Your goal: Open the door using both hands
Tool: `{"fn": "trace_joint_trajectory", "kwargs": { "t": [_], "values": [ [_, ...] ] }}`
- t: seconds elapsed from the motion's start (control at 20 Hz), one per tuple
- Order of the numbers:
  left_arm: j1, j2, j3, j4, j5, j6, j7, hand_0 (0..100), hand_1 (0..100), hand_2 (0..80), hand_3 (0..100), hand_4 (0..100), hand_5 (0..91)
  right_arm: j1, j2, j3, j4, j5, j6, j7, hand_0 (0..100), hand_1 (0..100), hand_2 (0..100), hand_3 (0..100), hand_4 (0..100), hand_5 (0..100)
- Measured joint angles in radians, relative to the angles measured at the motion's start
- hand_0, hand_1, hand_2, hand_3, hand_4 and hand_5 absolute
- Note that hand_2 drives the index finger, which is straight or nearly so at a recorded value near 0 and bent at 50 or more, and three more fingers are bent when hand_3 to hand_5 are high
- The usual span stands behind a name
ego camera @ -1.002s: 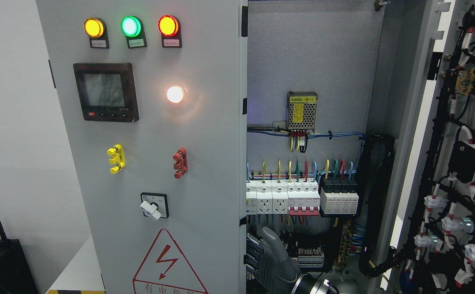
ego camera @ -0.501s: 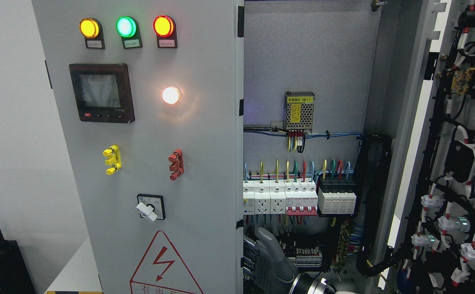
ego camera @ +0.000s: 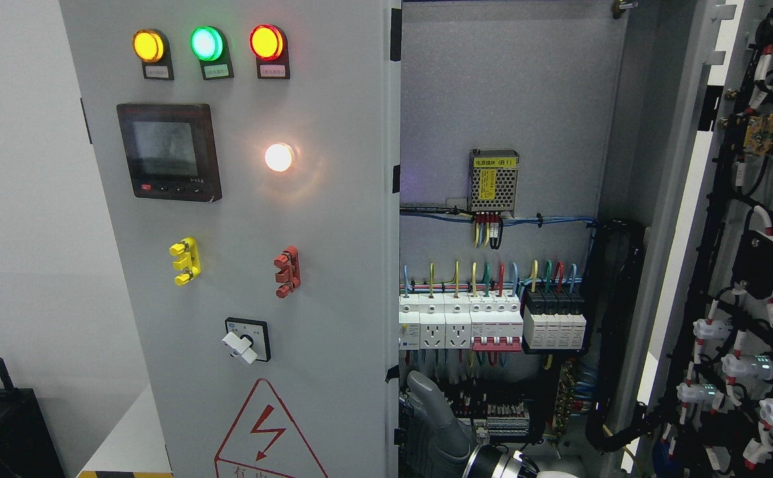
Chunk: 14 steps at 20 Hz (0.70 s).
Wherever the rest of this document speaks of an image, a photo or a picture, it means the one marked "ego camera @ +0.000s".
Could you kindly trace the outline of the grey robotic left hand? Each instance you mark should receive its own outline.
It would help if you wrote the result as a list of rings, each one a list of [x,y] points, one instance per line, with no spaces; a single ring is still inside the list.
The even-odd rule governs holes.
[[[471,430],[457,420],[432,379],[411,371],[406,384],[410,390],[399,400],[404,463],[414,476],[462,477],[475,449]]]

